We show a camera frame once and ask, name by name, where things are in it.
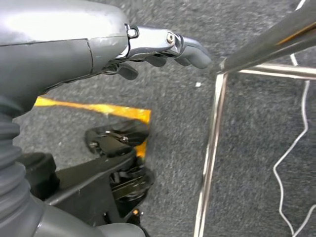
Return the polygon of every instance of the hex bolt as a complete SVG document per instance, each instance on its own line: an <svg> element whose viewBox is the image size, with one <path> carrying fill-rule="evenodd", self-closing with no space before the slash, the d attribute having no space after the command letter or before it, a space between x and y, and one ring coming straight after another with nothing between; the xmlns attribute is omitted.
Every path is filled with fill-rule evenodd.
<svg viewBox="0 0 316 237"><path fill-rule="evenodd" d="M175 42L174 34L171 32L168 32L167 34L167 42L170 45L173 45Z"/></svg>

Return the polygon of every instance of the gray carpet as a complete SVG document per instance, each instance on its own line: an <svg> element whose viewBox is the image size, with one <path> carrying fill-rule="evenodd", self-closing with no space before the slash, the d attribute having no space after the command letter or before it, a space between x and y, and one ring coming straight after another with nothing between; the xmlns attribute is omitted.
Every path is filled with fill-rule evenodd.
<svg viewBox="0 0 316 237"><path fill-rule="evenodd" d="M121 7L131 23L169 28L196 38L218 61L296 8L299 0L100 0ZM297 55L316 67L316 49ZM290 63L288 58L279 61ZM100 76L65 85L48 97L109 103L152 111L146 159L157 180L143 204L152 237L192 236L207 137L214 78L207 71L170 62L164 68L134 64L140 77ZM195 87L201 82L201 87ZM278 214L280 191L273 165L303 130L304 82L231 75L206 220L206 237L290 237ZM316 203L316 83L307 101L309 131L281 163L284 213L294 229ZM58 168L90 160L82 136L92 126L117 121L70 108L34 108L17 119L15 140L26 152L51 152ZM299 236L316 236L316 214Z"/></svg>

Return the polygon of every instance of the chrome rod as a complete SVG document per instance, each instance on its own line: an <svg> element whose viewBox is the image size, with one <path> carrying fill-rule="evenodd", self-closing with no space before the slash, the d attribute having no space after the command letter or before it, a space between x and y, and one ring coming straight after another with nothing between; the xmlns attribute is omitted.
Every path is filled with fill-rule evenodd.
<svg viewBox="0 0 316 237"><path fill-rule="evenodd" d="M194 237L203 237L205 217L207 214L209 196L211 189L213 171L217 143L219 141L219 125L226 87L227 73L219 74L215 85L215 95L210 113L210 131L203 170L203 183L198 200L195 218Z"/></svg>
<svg viewBox="0 0 316 237"><path fill-rule="evenodd" d="M283 64L263 63L254 67L250 67L248 69L241 70L239 72L282 78L316 80L316 68L307 68Z"/></svg>

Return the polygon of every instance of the metal frame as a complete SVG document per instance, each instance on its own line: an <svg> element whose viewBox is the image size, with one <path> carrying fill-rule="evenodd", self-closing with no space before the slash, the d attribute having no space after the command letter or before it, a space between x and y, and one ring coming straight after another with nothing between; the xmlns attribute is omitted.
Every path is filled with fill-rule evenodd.
<svg viewBox="0 0 316 237"><path fill-rule="evenodd" d="M216 76L215 95L210 118L209 138L205 153L203 183L198 205L194 237L204 235L228 74L239 72L283 79L315 80L315 68L265 63L316 46L315 12L316 0L310 0L304 7L284 18L281 22L219 64L220 69L218 70Z"/></svg>

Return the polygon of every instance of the yellow tape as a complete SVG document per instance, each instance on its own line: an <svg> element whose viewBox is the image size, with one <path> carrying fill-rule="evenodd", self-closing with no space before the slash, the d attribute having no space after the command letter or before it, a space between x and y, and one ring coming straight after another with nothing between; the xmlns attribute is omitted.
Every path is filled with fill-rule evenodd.
<svg viewBox="0 0 316 237"><path fill-rule="evenodd" d="M44 97L38 97L36 102L35 103L35 106L66 106L77 109L84 109L103 114L112 114L115 116L125 117L129 119L139 119L146 124L149 123L151 114L150 110L137 109L132 107L124 107L109 104L80 104L66 101L57 101ZM146 147L146 142L140 146L136 147L137 155L144 158L146 153Z"/></svg>

